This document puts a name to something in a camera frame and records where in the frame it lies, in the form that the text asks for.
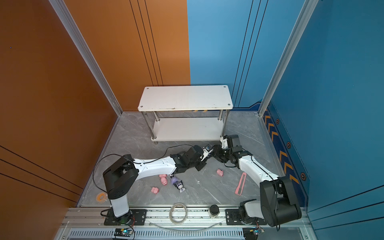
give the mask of shelf top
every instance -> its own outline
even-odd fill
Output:
[[[145,87],[138,106],[140,112],[232,108],[227,85]]]

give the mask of blue wall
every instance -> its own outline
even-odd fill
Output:
[[[235,107],[260,101],[303,3],[188,0],[191,84],[228,85]]]
[[[359,239],[342,233],[383,223],[350,224],[384,217],[383,10],[384,1],[320,0],[272,98],[309,174],[320,240]]]

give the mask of wall panel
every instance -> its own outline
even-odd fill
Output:
[[[1,238],[50,240],[117,115],[48,0],[0,16]]]
[[[187,2],[65,0],[124,111],[145,86],[189,85]]]

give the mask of black line stripe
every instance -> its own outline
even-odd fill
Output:
[[[248,71],[247,71],[247,75],[245,76],[244,85],[243,85],[243,90],[241,91],[241,95],[240,95],[240,99],[239,99],[239,104],[238,104],[238,106],[240,106],[241,97],[243,96],[244,87],[245,87],[245,82],[247,81],[247,77],[248,77],[249,69],[251,68],[251,63],[252,63],[253,54],[255,53],[256,43],[257,43],[257,40],[259,39],[260,29],[262,28],[263,19],[264,19],[264,15],[265,15],[266,7],[267,7],[267,5],[268,5],[268,1],[269,1],[269,0],[267,0],[267,2],[266,2],[266,4],[265,4],[265,9],[264,9],[264,14],[263,14],[262,22],[260,23],[259,32],[257,33],[256,42],[255,42],[255,47],[253,48],[251,61],[249,62]]]
[[[236,76],[235,76],[235,82],[233,83],[233,89],[232,89],[231,98],[233,97],[233,91],[235,90],[235,86],[236,86],[236,78],[237,78],[237,73],[239,72],[240,60],[241,60],[241,55],[243,54],[243,48],[244,48],[244,43],[245,43],[245,36],[247,35],[248,24],[249,24],[249,18],[251,17],[251,12],[252,12],[252,6],[253,6],[253,0],[252,0],[252,4],[251,4],[251,10],[249,10],[249,16],[248,16],[247,27],[245,28],[244,40],[243,40],[243,46],[241,47],[240,58],[239,58],[239,64],[237,65],[237,71],[236,71]]]
[[[152,86],[155,86],[155,84],[153,84],[153,80],[152,80],[151,71],[149,70],[149,65],[148,65],[148,61],[147,61],[147,56],[145,55],[145,51],[144,51],[143,42],[141,41],[140,32],[139,32],[139,27],[137,26],[136,17],[135,17],[135,13],[133,12],[133,7],[132,7],[132,3],[131,3],[131,0],[129,0],[129,4],[131,5],[131,9],[132,9],[133,18],[135,19],[136,28],[137,28],[137,33],[139,34],[139,38],[140,38],[140,42],[141,42],[141,47],[143,48],[143,53],[144,53],[144,57],[145,57],[145,62],[147,63],[148,72],[149,72],[149,76],[151,77]]]
[[[257,20],[257,16],[259,15],[259,9],[260,9],[260,4],[261,4],[261,3],[262,3],[262,1],[260,0],[260,2],[259,2],[259,7],[257,8],[257,13],[256,13],[256,18],[255,18],[255,23],[253,24],[253,29],[252,29],[251,39],[249,40],[249,45],[248,45],[247,54],[246,54],[246,56],[245,56],[245,61],[244,61],[244,66],[243,66],[243,71],[242,71],[242,73],[241,73],[240,82],[239,82],[239,88],[237,89],[237,93],[236,93],[235,104],[236,104],[237,96],[238,96],[238,94],[239,94],[239,89],[240,89],[240,85],[241,85],[241,79],[243,78],[243,73],[244,73],[245,64],[247,63],[247,57],[248,57],[249,47],[251,46],[252,36],[253,36],[253,31],[255,30],[256,20]]]
[[[74,201],[74,200],[71,200],[71,199],[68,199],[68,198],[66,198],[66,197],[63,197],[63,196],[57,195],[57,194],[55,194],[55,193],[53,193],[53,192],[50,192],[50,191],[47,191],[47,190],[45,190],[45,189],[42,189],[42,188],[36,187],[36,186],[34,186],[34,185],[31,185],[31,184],[29,184],[29,183],[23,182],[23,181],[21,181],[21,180],[18,180],[18,179],[16,179],[16,178],[10,177],[10,176],[8,176],[8,175],[5,175],[5,174],[3,174],[3,173],[0,173],[0,174],[1,174],[1,175],[3,175],[3,176],[9,177],[9,178],[11,178],[11,179],[13,179],[13,180],[16,180],[16,181],[19,181],[19,182],[25,183],[26,185],[29,185],[29,186],[35,187],[35,188],[37,188],[37,189],[43,190],[43,191],[45,191],[45,192],[49,192],[49,193],[51,193],[51,194],[53,194],[53,195],[56,195],[56,196],[58,196],[58,197],[62,197],[62,198],[64,198],[64,199],[66,199],[66,200],[69,200],[69,201],[72,201],[72,202],[75,202],[75,203],[77,203],[77,202],[76,202],[76,201]]]
[[[58,185],[58,184],[56,184],[56,183],[54,183],[54,182],[51,182],[51,181],[49,181],[49,180],[47,180],[47,179],[45,179],[45,178],[42,178],[42,177],[40,177],[40,176],[38,176],[38,175],[36,175],[36,174],[33,174],[33,173],[31,173],[31,172],[29,172],[29,171],[27,171],[27,170],[25,170],[25,169],[22,169],[22,168],[20,168],[20,167],[18,167],[18,166],[16,166],[16,165],[13,165],[12,163],[7,162],[7,161],[5,161],[5,160],[3,160],[3,159],[1,159],[1,158],[0,158],[0,160],[3,161],[3,162],[8,163],[9,165],[12,165],[12,166],[14,166],[14,167],[17,167],[18,169],[21,169],[21,170],[23,170],[23,171],[25,171],[25,172],[27,172],[27,173],[30,173],[30,174],[32,174],[32,175],[38,177],[38,178],[41,178],[41,179],[43,179],[43,180],[46,180],[47,182],[50,182],[50,183],[52,183],[52,184],[54,184],[54,185],[56,185],[56,186],[58,186],[58,187],[61,187],[61,188],[65,189],[65,190],[68,190],[68,191],[70,191],[70,192],[73,192],[73,191],[71,191],[71,190],[69,190],[69,189],[66,189],[65,187],[62,187],[62,186],[60,186],[60,185]]]
[[[339,226],[344,226],[344,225],[349,225],[349,224],[354,224],[354,223],[359,223],[359,222],[368,222],[368,221],[377,220],[377,219],[382,219],[382,218],[384,218],[384,217],[376,217],[376,218],[371,218],[371,219],[362,220],[362,221],[357,221],[357,222],[350,222],[350,223],[339,224],[339,225],[330,226],[330,227],[318,228],[318,229],[314,229],[314,230],[316,231],[316,230],[321,230],[321,229],[326,229],[326,228],[331,228],[331,227],[339,227]]]
[[[62,178],[62,177],[60,177],[59,175],[54,174],[53,172],[51,172],[51,171],[49,171],[49,170],[47,170],[47,169],[45,169],[45,168],[43,168],[43,167],[37,165],[36,163],[34,163],[34,162],[32,162],[32,161],[29,161],[29,160],[26,159],[25,157],[22,157],[22,156],[20,156],[19,154],[15,153],[15,152],[12,152],[11,150],[9,150],[9,149],[7,149],[7,148],[1,146],[1,145],[0,145],[0,147],[2,147],[2,148],[4,148],[5,150],[7,150],[7,151],[9,151],[9,152],[11,152],[11,153],[13,153],[13,154],[15,154],[15,155],[18,156],[18,157],[21,157],[22,159],[24,159],[24,160],[26,160],[26,161],[32,163],[33,165],[36,165],[36,166],[38,166],[39,168],[42,168],[42,169],[46,170],[47,172],[52,173],[53,175],[55,175],[55,176],[57,176],[57,177],[59,177],[59,178],[65,180],[65,181],[67,181],[67,182],[69,182],[69,183],[71,183],[71,184],[73,184],[73,185],[75,185],[76,187],[79,187],[79,188],[81,188],[81,189],[84,189],[84,188],[82,188],[82,187],[80,187],[80,186],[74,184],[73,182],[70,182],[70,181],[68,181],[68,180],[66,180],[66,179],[64,179],[64,178]]]
[[[151,56],[151,60],[152,60],[153,71],[155,72],[156,82],[157,82],[157,85],[159,86],[159,81],[157,80],[157,74],[156,74],[155,64],[153,63],[153,58],[152,58],[152,53],[151,53],[151,47],[149,46],[149,41],[148,41],[148,37],[147,37],[147,31],[145,30],[145,26],[144,26],[143,15],[141,14],[141,9],[140,9],[139,0],[137,0],[137,5],[139,6],[139,11],[140,11],[140,16],[141,16],[141,22],[143,23],[143,28],[144,28],[145,38],[147,39],[148,50],[149,50],[149,55]]]
[[[372,191],[372,190],[375,190],[375,189],[378,189],[378,188],[381,188],[381,187],[384,187],[384,185],[381,185],[381,186],[378,186],[378,187],[375,187],[375,188],[369,189],[369,190],[367,190],[367,191],[365,191],[365,192],[361,192],[361,193],[359,193],[359,194],[356,194],[356,195],[353,195],[353,196],[350,196],[350,197],[347,197],[347,198],[344,198],[344,199],[338,200],[338,201],[336,201],[336,202],[333,202],[333,203],[331,203],[331,204],[327,204],[327,205],[325,205],[325,206],[322,206],[322,207],[319,207],[319,208],[313,209],[313,210],[311,210],[311,211],[308,211],[308,212],[313,212],[313,211],[316,211],[316,210],[318,210],[318,209],[322,209],[323,207],[328,207],[328,206],[330,206],[330,205],[332,205],[332,204],[335,204],[335,203],[338,203],[338,202],[341,202],[341,201],[344,201],[344,200],[347,200],[347,199],[350,199],[350,198],[356,197],[356,196],[358,196],[358,195],[361,195],[361,194],[364,194],[364,193],[370,192],[370,191]]]
[[[359,210],[359,209],[363,209],[363,208],[366,208],[366,207],[371,207],[371,206],[375,206],[377,204],[382,204],[384,203],[384,201],[382,202],[378,202],[378,203],[375,203],[375,204],[371,204],[371,205],[367,205],[367,206],[364,206],[364,207],[359,207],[359,208],[356,208],[356,209],[352,209],[352,210],[348,210],[348,211],[345,211],[345,212],[341,212],[341,213],[338,213],[338,214],[333,214],[333,215],[330,215],[330,216],[327,216],[327,217],[333,217],[333,216],[336,216],[336,215],[339,215],[339,214],[344,214],[346,212],[352,212],[352,211],[355,211],[355,210]],[[327,217],[322,217],[322,218],[318,218],[318,219],[315,219],[315,220],[311,220],[311,222],[313,221],[317,221],[317,220],[320,220],[320,219],[325,219]]]
[[[164,83],[163,83],[163,76],[161,75],[161,69],[160,69],[159,58],[157,57],[157,51],[156,51],[156,45],[155,45],[155,39],[153,38],[151,21],[149,20],[149,13],[148,13],[148,8],[147,8],[147,2],[146,2],[146,0],[144,0],[144,3],[145,3],[145,8],[146,8],[146,10],[147,10],[147,16],[148,16],[149,27],[150,27],[150,29],[151,29],[151,35],[152,35],[153,46],[155,47],[155,54],[156,54],[156,59],[157,59],[157,65],[159,66],[159,72],[160,72],[161,84],[164,86]]]

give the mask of black mounting plate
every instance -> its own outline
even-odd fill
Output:
[[[107,212],[107,217],[105,217],[104,225],[105,226],[119,226],[119,225],[129,225],[133,224],[133,217],[135,219],[135,226],[143,226],[145,218],[147,216],[146,209],[131,209],[130,212],[124,214],[121,217],[115,217],[113,209],[109,209]]]
[[[226,209],[225,215],[227,225],[256,225],[256,221],[259,225],[267,225],[264,219],[261,218],[255,218],[255,220],[251,224],[244,224],[240,219],[240,213],[238,209]]]

